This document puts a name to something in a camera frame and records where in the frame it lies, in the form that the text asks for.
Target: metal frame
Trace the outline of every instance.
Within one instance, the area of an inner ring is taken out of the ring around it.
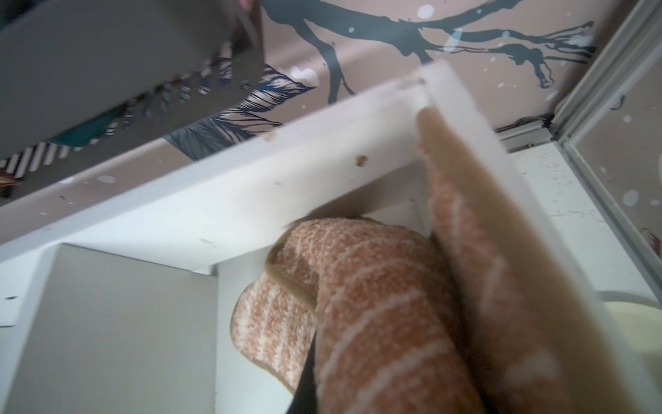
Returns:
[[[662,0],[639,0],[551,122],[564,155],[610,221],[624,248],[662,302],[662,261],[653,253],[577,145],[662,57]]]
[[[214,0],[49,0],[0,31],[0,158],[198,70],[232,36]]]
[[[552,135],[543,121],[534,121],[496,134],[508,153],[517,152],[551,141]]]

